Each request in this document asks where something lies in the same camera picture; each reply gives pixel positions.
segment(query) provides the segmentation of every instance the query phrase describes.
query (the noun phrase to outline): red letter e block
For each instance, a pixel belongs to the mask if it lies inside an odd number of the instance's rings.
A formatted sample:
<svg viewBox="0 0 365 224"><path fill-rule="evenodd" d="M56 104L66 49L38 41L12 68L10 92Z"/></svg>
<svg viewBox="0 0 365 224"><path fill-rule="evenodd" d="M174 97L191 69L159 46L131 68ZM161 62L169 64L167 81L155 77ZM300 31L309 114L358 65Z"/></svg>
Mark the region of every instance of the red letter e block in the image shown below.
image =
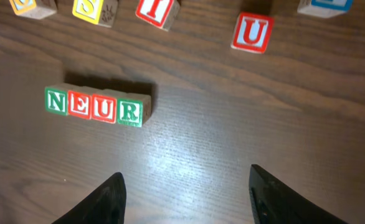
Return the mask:
<svg viewBox="0 0 365 224"><path fill-rule="evenodd" d="M135 14L140 19L167 31L179 9L177 0L140 0Z"/></svg>
<svg viewBox="0 0 365 224"><path fill-rule="evenodd" d="M241 12L231 47L253 53L264 53L273 24L274 20L271 17Z"/></svg>
<svg viewBox="0 0 365 224"><path fill-rule="evenodd" d="M116 99L93 94L92 119L111 124L116 123Z"/></svg>
<svg viewBox="0 0 365 224"><path fill-rule="evenodd" d="M68 113L83 119L91 119L91 96L77 91L68 91Z"/></svg>

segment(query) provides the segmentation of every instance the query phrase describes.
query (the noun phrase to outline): yellow block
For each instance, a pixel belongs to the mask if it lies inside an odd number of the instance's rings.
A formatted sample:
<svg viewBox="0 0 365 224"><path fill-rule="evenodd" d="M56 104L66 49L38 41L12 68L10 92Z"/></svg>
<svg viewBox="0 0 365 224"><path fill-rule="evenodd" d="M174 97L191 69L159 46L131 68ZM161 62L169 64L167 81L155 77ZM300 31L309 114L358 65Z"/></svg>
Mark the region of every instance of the yellow block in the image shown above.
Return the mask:
<svg viewBox="0 0 365 224"><path fill-rule="evenodd" d="M75 0L73 15L84 21L98 24L100 21L103 0Z"/></svg>
<svg viewBox="0 0 365 224"><path fill-rule="evenodd" d="M9 0L9 2L17 15L34 9L37 6L36 0Z"/></svg>

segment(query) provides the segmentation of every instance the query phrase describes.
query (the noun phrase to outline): wooden table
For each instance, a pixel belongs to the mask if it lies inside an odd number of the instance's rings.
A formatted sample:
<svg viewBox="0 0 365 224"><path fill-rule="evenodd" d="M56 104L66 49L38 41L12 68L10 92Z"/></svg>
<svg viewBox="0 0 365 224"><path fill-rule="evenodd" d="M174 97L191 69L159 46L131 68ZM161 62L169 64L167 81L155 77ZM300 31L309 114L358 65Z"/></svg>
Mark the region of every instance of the wooden table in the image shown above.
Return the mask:
<svg viewBox="0 0 365 224"><path fill-rule="evenodd" d="M51 223L114 172L130 223L253 223L259 164L350 223L365 223L365 0L324 20L298 0L182 0L170 32L121 0L112 29L43 21L0 0L0 223ZM241 10L270 13L264 55L232 50ZM50 114L44 87L151 91L142 128Z"/></svg>

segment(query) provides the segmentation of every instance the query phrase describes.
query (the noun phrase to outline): green letter r block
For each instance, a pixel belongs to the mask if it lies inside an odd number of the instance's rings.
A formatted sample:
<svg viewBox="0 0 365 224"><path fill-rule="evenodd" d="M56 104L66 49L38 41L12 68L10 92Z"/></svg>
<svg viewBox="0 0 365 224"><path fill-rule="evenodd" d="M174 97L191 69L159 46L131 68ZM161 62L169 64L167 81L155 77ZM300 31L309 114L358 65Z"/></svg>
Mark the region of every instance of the green letter r block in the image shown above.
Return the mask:
<svg viewBox="0 0 365 224"><path fill-rule="evenodd" d="M138 100L118 99L118 123L141 127L143 124L143 102Z"/></svg>
<svg viewBox="0 0 365 224"><path fill-rule="evenodd" d="M68 93L55 88L45 88L45 109L48 112L68 115Z"/></svg>

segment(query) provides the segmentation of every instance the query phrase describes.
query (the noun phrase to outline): wooden block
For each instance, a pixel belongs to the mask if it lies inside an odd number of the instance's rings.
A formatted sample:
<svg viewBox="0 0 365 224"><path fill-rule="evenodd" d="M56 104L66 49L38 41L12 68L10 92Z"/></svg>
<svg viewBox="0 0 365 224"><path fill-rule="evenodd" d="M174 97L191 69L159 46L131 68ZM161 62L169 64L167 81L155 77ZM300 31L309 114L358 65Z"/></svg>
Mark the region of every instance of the wooden block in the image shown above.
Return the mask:
<svg viewBox="0 0 365 224"><path fill-rule="evenodd" d="M77 88L66 83L47 86L45 88L45 109L48 112L68 115L68 91Z"/></svg>
<svg viewBox="0 0 365 224"><path fill-rule="evenodd" d="M235 26L231 47L252 53L264 53L270 40L274 19L241 12Z"/></svg>
<svg viewBox="0 0 365 224"><path fill-rule="evenodd" d="M349 11L353 0L300 0L298 13L330 18Z"/></svg>
<svg viewBox="0 0 365 224"><path fill-rule="evenodd" d="M168 31L179 10L177 0L140 0L135 14L157 28Z"/></svg>
<svg viewBox="0 0 365 224"><path fill-rule="evenodd" d="M9 0L15 14L31 19L43 19L57 13L54 0Z"/></svg>
<svg viewBox="0 0 365 224"><path fill-rule="evenodd" d="M151 96L128 93L118 99L117 109L118 124L142 127L151 116Z"/></svg>
<svg viewBox="0 0 365 224"><path fill-rule="evenodd" d="M83 119L91 119L92 95L98 89L83 86L68 91L68 114Z"/></svg>
<svg viewBox="0 0 365 224"><path fill-rule="evenodd" d="M126 93L115 90L101 90L93 94L92 119L115 124L117 100L124 96Z"/></svg>
<svg viewBox="0 0 365 224"><path fill-rule="evenodd" d="M92 24L112 27L118 3L118 0L75 0L72 13Z"/></svg>

